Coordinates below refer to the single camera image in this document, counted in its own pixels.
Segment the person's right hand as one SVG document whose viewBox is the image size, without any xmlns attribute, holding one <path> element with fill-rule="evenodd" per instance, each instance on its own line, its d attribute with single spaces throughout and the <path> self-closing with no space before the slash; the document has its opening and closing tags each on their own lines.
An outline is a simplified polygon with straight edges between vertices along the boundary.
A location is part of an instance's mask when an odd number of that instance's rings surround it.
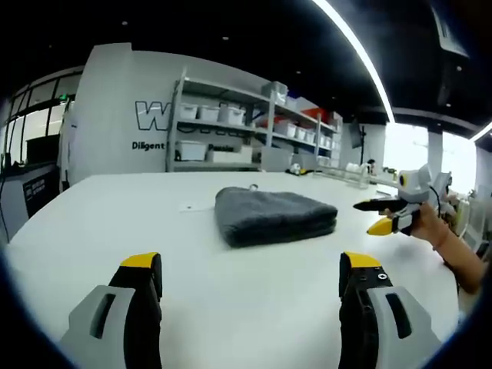
<svg viewBox="0 0 492 369">
<path fill-rule="evenodd" d="M 434 250 L 437 250 L 447 239 L 449 227 L 437 215 L 436 211 L 427 202 L 419 207 L 419 215 L 412 227 L 411 235 L 427 241 Z"/>
</svg>

